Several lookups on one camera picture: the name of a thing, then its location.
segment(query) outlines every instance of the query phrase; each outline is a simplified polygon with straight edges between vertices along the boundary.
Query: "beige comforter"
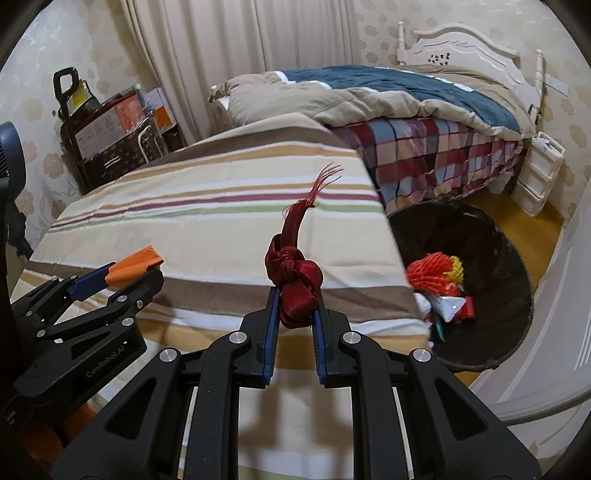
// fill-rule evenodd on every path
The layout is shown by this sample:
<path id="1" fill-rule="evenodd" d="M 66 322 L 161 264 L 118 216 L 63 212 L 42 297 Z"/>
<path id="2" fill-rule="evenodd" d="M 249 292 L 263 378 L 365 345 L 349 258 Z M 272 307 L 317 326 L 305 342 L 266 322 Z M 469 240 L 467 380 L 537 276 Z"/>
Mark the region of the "beige comforter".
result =
<path id="1" fill-rule="evenodd" d="M 246 74 L 219 85 L 210 101 L 229 97 L 234 125 L 246 125 L 275 115 L 299 112 L 330 127 L 368 121 L 385 116 L 442 118 L 467 125 L 485 135 L 504 140 L 535 136 L 535 125 L 515 94 L 503 84 L 475 70 L 456 66 L 401 66 L 397 70 L 428 74 L 447 82 L 465 85 L 507 108 L 519 123 L 519 132 L 492 127 L 475 113 L 437 99 L 418 101 L 404 91 L 376 92 L 362 87 L 326 89 L 320 83 L 285 83 L 276 72 Z"/>

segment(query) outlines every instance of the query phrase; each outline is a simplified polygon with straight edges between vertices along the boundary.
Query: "white door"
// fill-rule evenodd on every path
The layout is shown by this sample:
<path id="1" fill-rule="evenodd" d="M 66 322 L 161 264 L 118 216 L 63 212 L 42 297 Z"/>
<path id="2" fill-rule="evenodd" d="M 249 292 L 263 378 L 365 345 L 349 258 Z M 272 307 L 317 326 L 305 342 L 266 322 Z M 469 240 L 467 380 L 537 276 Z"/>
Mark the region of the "white door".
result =
<path id="1" fill-rule="evenodd" d="M 590 403 L 574 406 L 589 398 L 591 390 L 591 186 L 561 233 L 536 292 L 525 341 L 471 389 L 501 420 L 516 425 L 512 430 L 528 447 L 533 431 L 538 438 L 552 436 L 549 429 L 555 427 L 561 429 L 566 447 L 584 421 Z M 532 422 L 535 419 L 545 420 Z"/>

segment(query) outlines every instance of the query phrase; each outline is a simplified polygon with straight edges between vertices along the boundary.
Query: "electric fan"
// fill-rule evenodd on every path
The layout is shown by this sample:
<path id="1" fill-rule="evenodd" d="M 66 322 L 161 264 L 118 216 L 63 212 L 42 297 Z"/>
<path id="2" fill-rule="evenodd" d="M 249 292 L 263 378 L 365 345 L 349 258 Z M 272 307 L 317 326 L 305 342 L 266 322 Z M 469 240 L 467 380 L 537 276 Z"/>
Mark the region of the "electric fan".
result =
<path id="1" fill-rule="evenodd" d="M 31 258 L 33 249 L 25 238 L 25 222 L 27 217 L 18 211 L 14 203 L 25 187 L 27 172 L 25 157 L 22 152 L 21 140 L 17 129 L 11 122 L 0 125 L 0 179 L 9 179 L 9 191 L 5 225 L 8 226 L 8 243 L 17 249 L 19 255 Z"/>

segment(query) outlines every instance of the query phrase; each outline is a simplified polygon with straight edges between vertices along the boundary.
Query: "red ribbon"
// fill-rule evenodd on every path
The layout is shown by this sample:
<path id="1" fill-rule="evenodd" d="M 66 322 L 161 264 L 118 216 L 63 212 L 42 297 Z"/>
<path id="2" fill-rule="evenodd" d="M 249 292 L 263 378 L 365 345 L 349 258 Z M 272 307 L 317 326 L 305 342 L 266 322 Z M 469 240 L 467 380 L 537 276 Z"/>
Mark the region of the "red ribbon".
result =
<path id="1" fill-rule="evenodd" d="M 310 326 L 311 315 L 318 308 L 322 270 L 298 250 L 297 236 L 306 210 L 315 207 L 318 192 L 338 179 L 326 180 L 340 171 L 338 166 L 328 165 L 320 172 L 310 193 L 289 208 L 283 230 L 273 237 L 265 256 L 267 276 L 281 292 L 279 316 L 287 328 Z"/>

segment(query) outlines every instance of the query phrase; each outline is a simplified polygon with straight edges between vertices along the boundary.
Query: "silver screw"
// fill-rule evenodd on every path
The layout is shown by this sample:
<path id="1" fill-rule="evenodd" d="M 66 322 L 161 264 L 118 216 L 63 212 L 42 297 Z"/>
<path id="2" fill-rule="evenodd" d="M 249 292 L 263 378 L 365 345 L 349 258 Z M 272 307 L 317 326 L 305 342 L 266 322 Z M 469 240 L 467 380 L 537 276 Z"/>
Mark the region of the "silver screw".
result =
<path id="1" fill-rule="evenodd" d="M 417 362 L 428 362 L 431 359 L 431 353 L 424 348 L 417 348 L 413 352 L 413 357 Z"/>
<path id="2" fill-rule="evenodd" d="M 177 357 L 177 351 L 173 348 L 167 348 L 160 352 L 158 358 L 160 358 L 163 362 L 172 362 Z"/>
<path id="3" fill-rule="evenodd" d="M 248 335 L 244 332 L 233 332 L 230 334 L 229 340 L 232 343 L 244 343 L 248 339 Z"/>
<path id="4" fill-rule="evenodd" d="M 343 334 L 343 341 L 346 343 L 359 343 L 361 341 L 361 335 L 357 332 L 346 332 Z"/>

